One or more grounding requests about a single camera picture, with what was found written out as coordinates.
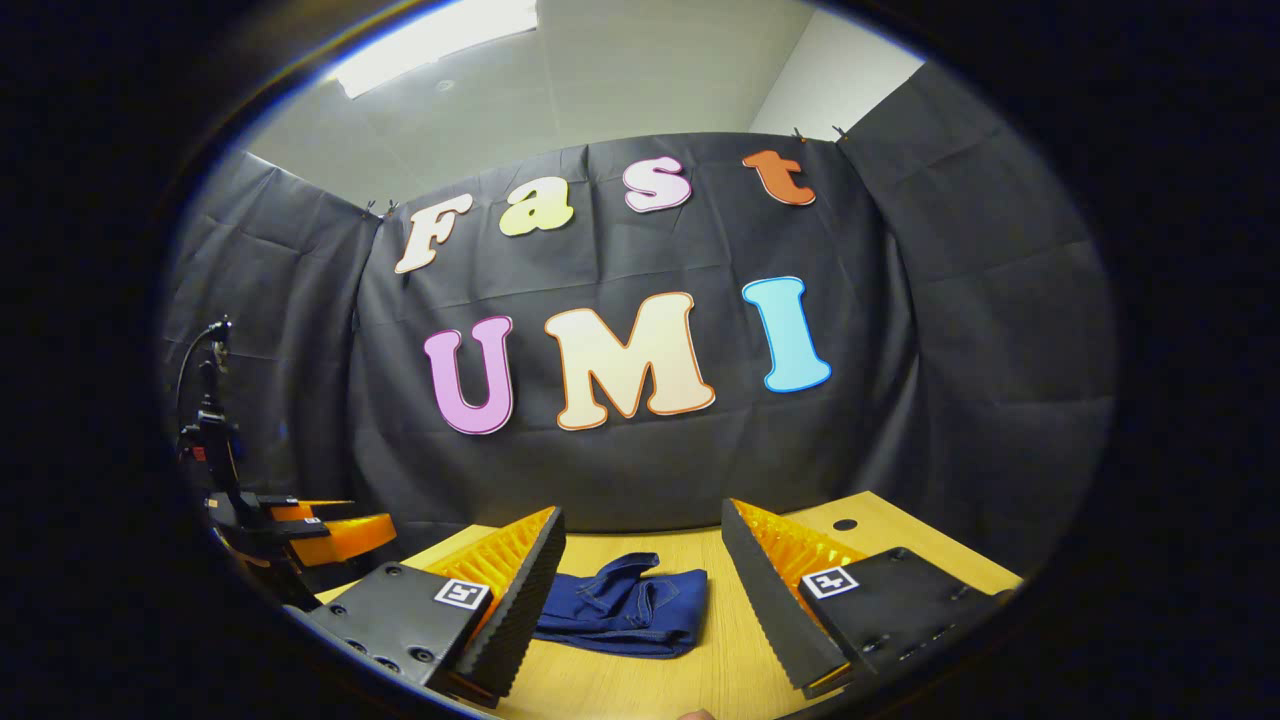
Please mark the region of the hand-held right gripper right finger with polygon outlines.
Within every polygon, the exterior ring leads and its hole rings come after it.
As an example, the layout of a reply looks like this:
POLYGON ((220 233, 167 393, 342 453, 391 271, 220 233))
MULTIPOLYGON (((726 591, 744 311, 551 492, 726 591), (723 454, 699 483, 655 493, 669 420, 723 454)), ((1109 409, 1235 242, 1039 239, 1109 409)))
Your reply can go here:
POLYGON ((859 550, 737 498, 722 505, 721 537, 771 650, 809 700, 864 697, 904 676, 1018 585, 1002 568, 963 575, 904 539, 859 550))

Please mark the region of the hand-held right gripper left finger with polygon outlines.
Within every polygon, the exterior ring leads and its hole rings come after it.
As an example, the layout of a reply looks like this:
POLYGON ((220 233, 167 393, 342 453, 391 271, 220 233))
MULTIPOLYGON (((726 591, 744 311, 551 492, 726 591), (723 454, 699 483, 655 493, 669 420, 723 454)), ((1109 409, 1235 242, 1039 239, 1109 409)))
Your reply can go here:
POLYGON ((384 562, 300 620, 402 685, 495 706, 515 684, 564 547, 563 511, 550 506, 425 569, 384 562))

